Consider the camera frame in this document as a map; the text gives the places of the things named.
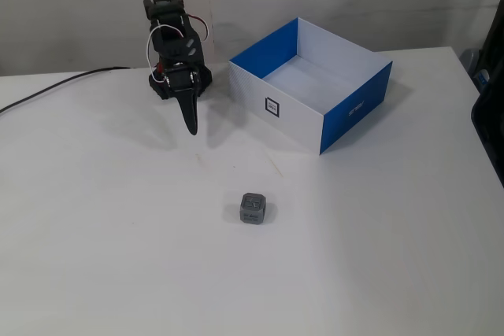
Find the cardboard box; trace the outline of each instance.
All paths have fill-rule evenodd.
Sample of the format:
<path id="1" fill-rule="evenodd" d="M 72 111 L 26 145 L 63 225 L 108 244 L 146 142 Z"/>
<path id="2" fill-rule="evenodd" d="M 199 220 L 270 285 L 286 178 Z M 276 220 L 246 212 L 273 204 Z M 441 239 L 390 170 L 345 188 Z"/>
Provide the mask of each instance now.
<path id="1" fill-rule="evenodd" d="M 314 153 L 385 97 L 390 59 L 295 19 L 230 60 L 236 102 Z"/>

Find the table surface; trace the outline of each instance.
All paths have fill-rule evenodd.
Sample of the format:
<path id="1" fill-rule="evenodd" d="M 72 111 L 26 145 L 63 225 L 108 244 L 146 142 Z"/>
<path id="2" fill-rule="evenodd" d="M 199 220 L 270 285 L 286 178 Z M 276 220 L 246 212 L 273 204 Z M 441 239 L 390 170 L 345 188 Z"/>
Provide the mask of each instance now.
<path id="1" fill-rule="evenodd" d="M 195 137 L 147 69 L 2 114 L 0 334 L 502 334 L 478 93 L 450 48 L 384 54 L 384 103 L 319 157 L 232 104 L 221 67 Z M 66 77 L 1 78 L 0 107 Z"/>

